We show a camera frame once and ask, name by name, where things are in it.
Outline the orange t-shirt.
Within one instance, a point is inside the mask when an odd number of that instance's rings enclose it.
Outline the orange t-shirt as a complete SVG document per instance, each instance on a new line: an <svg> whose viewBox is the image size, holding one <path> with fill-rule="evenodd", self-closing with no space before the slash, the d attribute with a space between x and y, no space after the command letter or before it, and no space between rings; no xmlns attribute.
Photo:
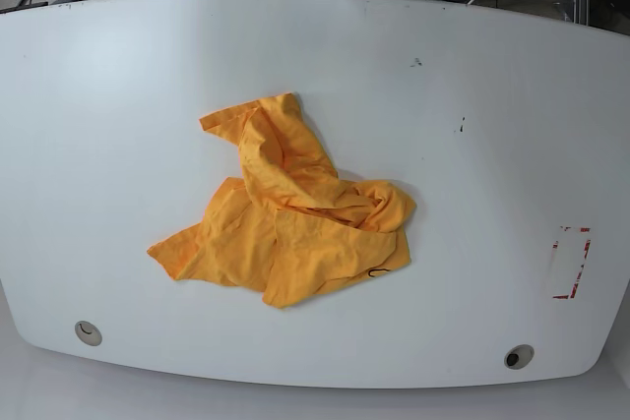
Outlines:
<svg viewBox="0 0 630 420"><path fill-rule="evenodd" d="M259 292L286 308L410 262L412 197L383 181L348 181L290 93L204 116L234 144L241 174L218 187L202 220L148 253L176 281Z"/></svg>

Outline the red tape rectangle marking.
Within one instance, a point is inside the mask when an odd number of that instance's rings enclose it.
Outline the red tape rectangle marking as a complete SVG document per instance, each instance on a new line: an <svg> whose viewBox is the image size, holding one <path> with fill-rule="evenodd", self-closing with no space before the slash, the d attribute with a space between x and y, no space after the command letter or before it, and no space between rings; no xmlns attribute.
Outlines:
<svg viewBox="0 0 630 420"><path fill-rule="evenodd" d="M561 226L554 241L547 274L547 291L555 300L576 296L592 242L590 227Z"/></svg>

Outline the left table grommet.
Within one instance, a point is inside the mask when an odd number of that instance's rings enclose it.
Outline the left table grommet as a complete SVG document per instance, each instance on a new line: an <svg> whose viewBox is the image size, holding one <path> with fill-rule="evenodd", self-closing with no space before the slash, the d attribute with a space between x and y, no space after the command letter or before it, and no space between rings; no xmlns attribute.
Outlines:
<svg viewBox="0 0 630 420"><path fill-rule="evenodd" d="M75 323L77 338L88 346L99 346L102 343L102 334L99 329L90 322L78 321Z"/></svg>

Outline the table grommet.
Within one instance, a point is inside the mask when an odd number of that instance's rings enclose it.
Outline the table grommet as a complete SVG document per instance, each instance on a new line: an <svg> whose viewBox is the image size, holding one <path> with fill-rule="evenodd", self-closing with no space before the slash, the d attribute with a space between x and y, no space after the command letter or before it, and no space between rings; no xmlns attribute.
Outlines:
<svg viewBox="0 0 630 420"><path fill-rule="evenodd" d="M528 344L515 346L504 357L504 365L510 370L525 368L534 358L535 350Z"/></svg>
<svg viewBox="0 0 630 420"><path fill-rule="evenodd" d="M102 343L102 334L99 329L90 322L78 321L75 323L77 338L88 346L99 346Z"/></svg>

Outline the right table grommet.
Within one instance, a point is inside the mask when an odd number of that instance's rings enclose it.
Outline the right table grommet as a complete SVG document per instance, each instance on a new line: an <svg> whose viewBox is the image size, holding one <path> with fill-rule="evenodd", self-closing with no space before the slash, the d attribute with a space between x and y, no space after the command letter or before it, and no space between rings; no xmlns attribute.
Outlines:
<svg viewBox="0 0 630 420"><path fill-rule="evenodd" d="M504 357L504 365L510 370L525 368L534 358L535 350L528 344L515 346Z"/></svg>

